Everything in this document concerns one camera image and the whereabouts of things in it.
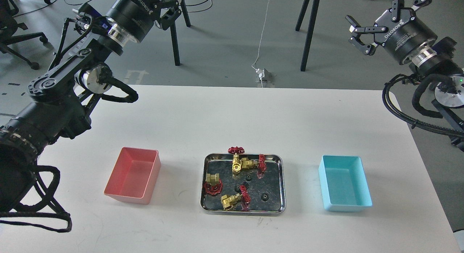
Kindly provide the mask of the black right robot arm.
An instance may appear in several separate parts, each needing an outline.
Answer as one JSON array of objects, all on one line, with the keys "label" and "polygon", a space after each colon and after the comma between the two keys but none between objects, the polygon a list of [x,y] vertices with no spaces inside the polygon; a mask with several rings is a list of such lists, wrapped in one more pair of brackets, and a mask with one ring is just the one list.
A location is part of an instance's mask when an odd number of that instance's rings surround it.
[{"label": "black right robot arm", "polygon": [[[362,27],[352,16],[350,43],[364,55],[372,56],[383,47],[400,64],[408,64],[412,74],[398,74],[387,82],[382,92],[384,106],[394,116],[432,133],[446,135],[451,144],[463,150],[463,120],[453,109],[463,108],[463,69],[452,61],[456,42],[436,34],[416,15],[431,0],[414,0],[411,8],[404,0],[392,0],[391,8],[378,17],[373,26]],[[390,88],[396,83],[411,83],[415,89],[411,104],[423,116],[444,118],[451,128],[428,124],[400,111],[391,101]]]}]

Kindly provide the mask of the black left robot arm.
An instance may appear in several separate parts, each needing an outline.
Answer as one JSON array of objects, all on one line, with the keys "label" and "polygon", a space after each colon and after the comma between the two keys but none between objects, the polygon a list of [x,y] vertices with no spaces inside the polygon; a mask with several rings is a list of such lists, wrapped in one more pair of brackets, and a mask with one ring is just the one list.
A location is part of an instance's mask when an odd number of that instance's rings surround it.
[{"label": "black left robot arm", "polygon": [[137,92],[114,78],[105,61],[111,53],[122,55],[128,41],[141,42],[154,25],[174,30],[183,8],[183,0],[116,0],[101,15],[89,3],[80,6],[75,19],[80,37],[58,48],[48,71],[28,87],[33,102],[1,127],[1,223],[26,225],[6,218],[57,218],[67,227],[36,227],[71,231],[70,214],[54,198],[60,171],[38,165],[39,155],[58,138],[74,139],[90,129],[98,101],[137,101]]}]

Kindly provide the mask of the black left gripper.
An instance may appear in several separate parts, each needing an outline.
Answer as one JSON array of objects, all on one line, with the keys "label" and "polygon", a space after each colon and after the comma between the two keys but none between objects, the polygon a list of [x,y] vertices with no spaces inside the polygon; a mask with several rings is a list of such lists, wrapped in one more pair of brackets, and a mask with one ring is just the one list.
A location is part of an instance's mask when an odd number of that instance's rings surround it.
[{"label": "black left gripper", "polygon": [[117,0],[106,14],[111,25],[108,35],[118,43],[143,41],[153,26],[166,31],[181,15],[171,7],[161,16],[163,3],[169,0]]}]

